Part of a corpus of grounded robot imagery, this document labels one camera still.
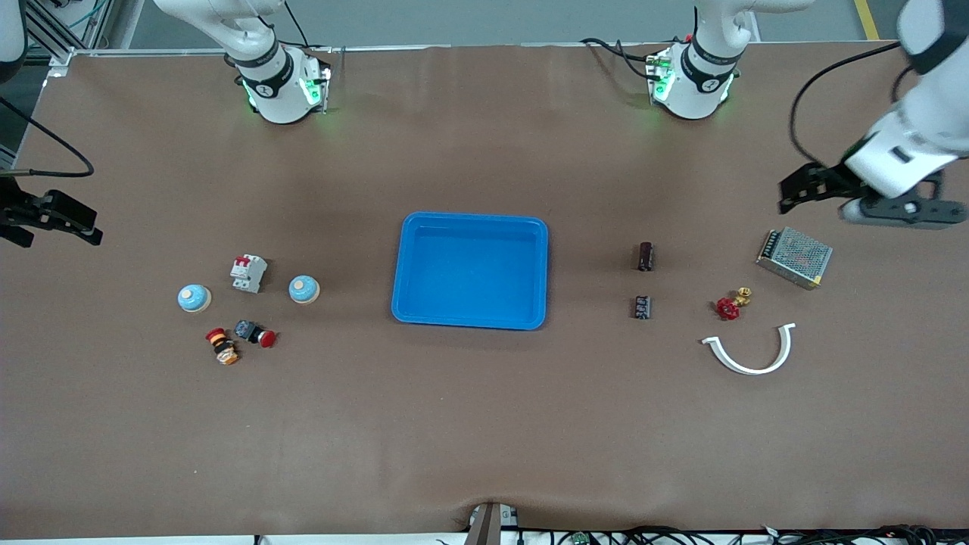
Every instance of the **blue ball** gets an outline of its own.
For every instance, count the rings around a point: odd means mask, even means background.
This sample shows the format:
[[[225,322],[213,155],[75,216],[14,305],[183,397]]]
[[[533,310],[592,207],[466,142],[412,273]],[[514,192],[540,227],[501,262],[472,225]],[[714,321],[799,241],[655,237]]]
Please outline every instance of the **blue ball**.
[[[301,274],[290,282],[290,299],[300,305],[309,305],[320,296],[320,284],[312,276]]]
[[[178,306],[186,312],[202,312],[212,302],[212,294],[201,284],[189,284],[178,290]]]

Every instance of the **metal power supply unit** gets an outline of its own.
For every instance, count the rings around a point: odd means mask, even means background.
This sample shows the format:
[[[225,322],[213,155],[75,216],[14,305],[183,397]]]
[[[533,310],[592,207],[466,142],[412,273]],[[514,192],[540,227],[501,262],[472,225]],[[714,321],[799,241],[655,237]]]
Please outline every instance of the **metal power supply unit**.
[[[785,227],[783,231],[767,233],[757,264],[806,290],[813,290],[821,284],[831,252],[830,246]]]

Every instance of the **brown table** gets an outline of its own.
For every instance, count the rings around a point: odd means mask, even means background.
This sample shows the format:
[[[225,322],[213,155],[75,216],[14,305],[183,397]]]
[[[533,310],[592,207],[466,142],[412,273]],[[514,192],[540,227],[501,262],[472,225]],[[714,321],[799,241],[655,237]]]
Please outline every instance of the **brown table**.
[[[22,186],[86,202],[105,238],[0,245],[0,534],[450,530],[485,500],[569,529],[969,526],[969,227],[776,214],[802,164],[795,91],[871,47],[753,46],[699,122],[584,48],[334,56],[330,114],[292,126],[250,113],[217,57],[75,59],[37,115],[97,174]],[[823,80],[806,144],[836,158],[902,64]],[[20,165],[74,162],[32,132]],[[542,217],[542,329],[397,323],[397,237],[419,209]],[[834,247],[820,290],[753,265],[784,225]],[[632,269],[642,240],[655,272]],[[260,295],[230,287],[242,252],[272,262]],[[287,298],[298,273],[324,285],[311,306]],[[213,294],[201,315],[175,304],[191,282]],[[741,285],[754,302],[718,321],[710,302]],[[223,368],[203,336],[241,318],[278,345]],[[699,343],[755,366],[788,322],[792,357],[767,376]]]

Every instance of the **blue tray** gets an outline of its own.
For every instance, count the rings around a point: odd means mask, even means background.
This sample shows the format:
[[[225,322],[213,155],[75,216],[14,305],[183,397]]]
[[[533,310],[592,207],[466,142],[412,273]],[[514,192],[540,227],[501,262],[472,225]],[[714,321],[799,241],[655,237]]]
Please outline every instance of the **blue tray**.
[[[400,232],[391,311],[411,324],[534,330],[547,276],[541,219],[414,212]]]

